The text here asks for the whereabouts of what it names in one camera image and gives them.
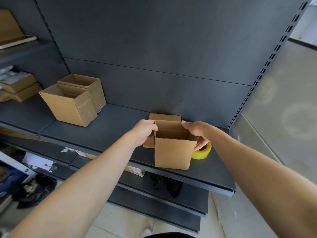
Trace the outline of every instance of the shelving unit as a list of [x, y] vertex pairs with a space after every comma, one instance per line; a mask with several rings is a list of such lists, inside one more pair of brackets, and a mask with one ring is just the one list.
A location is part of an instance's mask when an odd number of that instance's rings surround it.
[[[65, 180], [91, 160], [61, 153], [64, 147], [99, 155], [150, 112], [202, 120], [228, 133], [307, 2], [0, 0], [25, 34], [39, 37], [0, 51], [0, 68], [33, 73], [43, 88], [70, 72], [94, 76], [107, 100], [85, 128], [56, 121], [39, 95], [0, 103], [0, 126], [46, 142], [0, 139], [56, 162], [47, 175]], [[69, 15], [74, 10], [76, 18]], [[148, 173], [124, 172], [108, 202], [193, 232], [208, 212], [209, 190], [235, 193], [235, 181], [214, 149], [204, 160], [191, 160], [188, 170], [156, 168], [154, 149], [142, 147], [128, 164]], [[182, 181], [180, 195], [172, 198], [163, 182], [155, 191], [149, 172]]]

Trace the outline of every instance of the yellow tape roll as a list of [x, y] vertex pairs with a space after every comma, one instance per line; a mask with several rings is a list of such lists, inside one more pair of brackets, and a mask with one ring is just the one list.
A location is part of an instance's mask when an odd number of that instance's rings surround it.
[[207, 155], [211, 151], [211, 143], [208, 142], [205, 146], [204, 150], [197, 150], [192, 154], [192, 158], [195, 160], [202, 160], [204, 158], [207, 158]]

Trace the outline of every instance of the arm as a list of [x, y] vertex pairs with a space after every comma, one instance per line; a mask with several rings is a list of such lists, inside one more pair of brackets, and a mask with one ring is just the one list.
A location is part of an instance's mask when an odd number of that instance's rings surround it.
[[116, 186], [132, 152], [153, 130], [141, 120], [110, 148], [46, 197], [9, 237], [84, 237]]
[[317, 186], [295, 171], [203, 122], [182, 121], [202, 136], [195, 150], [208, 140], [241, 190], [279, 237], [316, 237]]

